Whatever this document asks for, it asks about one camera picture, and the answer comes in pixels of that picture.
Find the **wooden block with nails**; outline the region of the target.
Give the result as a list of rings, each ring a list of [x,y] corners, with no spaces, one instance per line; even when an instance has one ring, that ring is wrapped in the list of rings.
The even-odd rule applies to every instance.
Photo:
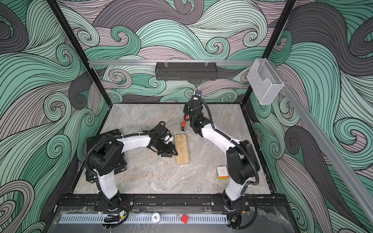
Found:
[[[187,138],[185,134],[175,135],[175,147],[178,152],[178,155],[176,157],[176,164],[189,164],[189,153],[187,147]]]

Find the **claw hammer red black handle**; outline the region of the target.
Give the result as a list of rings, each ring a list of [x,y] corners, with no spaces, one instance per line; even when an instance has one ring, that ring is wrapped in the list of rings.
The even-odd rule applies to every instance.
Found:
[[[188,114],[184,114],[183,122],[182,122],[182,124],[181,124],[181,131],[182,131],[182,132],[185,131],[185,126],[186,126],[187,119],[188,119]]]

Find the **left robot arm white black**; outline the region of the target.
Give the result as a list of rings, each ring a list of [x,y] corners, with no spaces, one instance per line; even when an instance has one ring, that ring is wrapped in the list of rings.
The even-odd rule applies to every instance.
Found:
[[[172,143],[173,136],[165,122],[159,122],[151,130],[123,135],[111,131],[101,135],[88,147],[85,158],[86,171],[93,176],[100,196],[110,205],[119,205],[119,191],[115,183],[115,169],[125,152],[148,148],[162,157],[177,156]]]

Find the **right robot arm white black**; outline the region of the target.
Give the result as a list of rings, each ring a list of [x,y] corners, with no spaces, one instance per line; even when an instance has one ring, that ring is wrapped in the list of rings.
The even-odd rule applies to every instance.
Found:
[[[251,143],[239,141],[214,125],[211,111],[200,95],[193,95],[184,106],[184,121],[188,121],[193,132],[209,140],[226,154],[228,186],[222,194],[227,209],[234,209],[251,185],[260,183],[260,165]]]

